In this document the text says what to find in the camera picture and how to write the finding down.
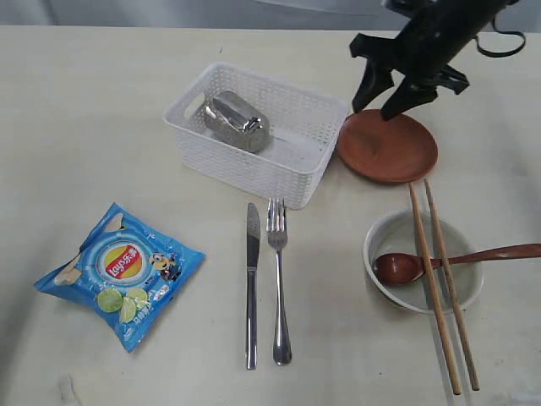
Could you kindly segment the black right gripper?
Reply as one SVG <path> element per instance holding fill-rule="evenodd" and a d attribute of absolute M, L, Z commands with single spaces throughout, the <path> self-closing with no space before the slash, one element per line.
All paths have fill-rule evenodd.
<path fill-rule="evenodd" d="M 384 121 L 438 96 L 442 86 L 455 94 L 468 86 L 466 75 L 450 66 L 451 60 L 507 6 L 506 1 L 404 1 L 392 2 L 408 14 L 409 21 L 394 38 L 357 34 L 350 43 L 354 58 L 366 66 L 352 99 L 354 112 L 363 111 L 378 95 L 394 86 L 391 71 L 404 75 L 402 82 L 380 109 Z"/>

